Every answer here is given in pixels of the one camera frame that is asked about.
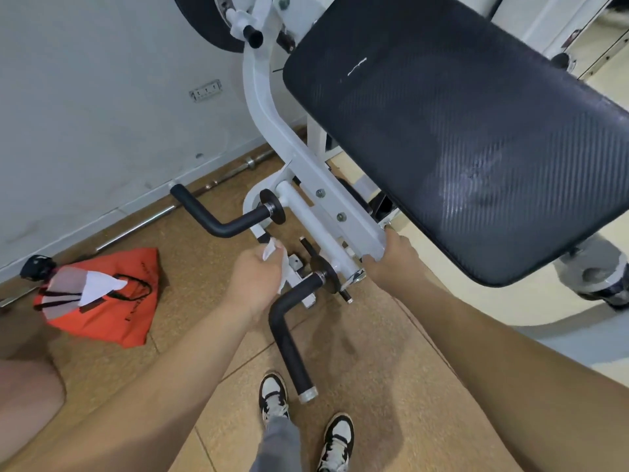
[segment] wall outlet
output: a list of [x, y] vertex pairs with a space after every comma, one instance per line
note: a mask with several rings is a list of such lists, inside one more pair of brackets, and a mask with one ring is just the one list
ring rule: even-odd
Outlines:
[[201, 102], [215, 96], [222, 90], [220, 79], [214, 79], [201, 87], [193, 89], [188, 94], [190, 94], [190, 97], [193, 98], [194, 102]]

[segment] sneaker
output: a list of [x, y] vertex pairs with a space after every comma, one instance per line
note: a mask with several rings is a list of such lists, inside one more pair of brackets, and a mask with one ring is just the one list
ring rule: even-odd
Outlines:
[[347, 414], [336, 414], [323, 435], [323, 452], [317, 472], [347, 472], [353, 440], [352, 418]]
[[278, 373], [267, 373], [262, 379], [258, 404], [260, 405], [264, 426], [269, 423], [272, 417], [286, 417], [290, 419], [286, 385], [282, 376]]

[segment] orange bag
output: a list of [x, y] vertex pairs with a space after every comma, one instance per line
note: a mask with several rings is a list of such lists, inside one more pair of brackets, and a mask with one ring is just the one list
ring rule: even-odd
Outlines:
[[[88, 271], [105, 273], [127, 284], [78, 306]], [[60, 281], [57, 288], [53, 287], [58, 277], [70, 278], [61, 291]], [[50, 325], [68, 333], [115, 342], [125, 348], [141, 346], [157, 307], [158, 283], [157, 249], [136, 248], [59, 268], [40, 289], [35, 309], [43, 312]], [[67, 285], [76, 288], [68, 289]]]

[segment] carbon fiber pattern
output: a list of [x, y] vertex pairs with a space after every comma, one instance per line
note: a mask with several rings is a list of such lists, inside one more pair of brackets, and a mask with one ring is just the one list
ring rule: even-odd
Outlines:
[[336, 0], [284, 82], [481, 284], [629, 208], [629, 114], [456, 0]]

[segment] left hand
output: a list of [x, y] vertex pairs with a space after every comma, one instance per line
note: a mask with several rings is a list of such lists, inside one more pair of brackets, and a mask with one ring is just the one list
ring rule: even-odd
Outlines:
[[276, 250], [266, 260], [262, 253], [266, 244], [240, 253], [232, 271], [224, 302], [242, 311], [253, 323], [277, 295], [282, 279], [284, 246], [276, 240]]

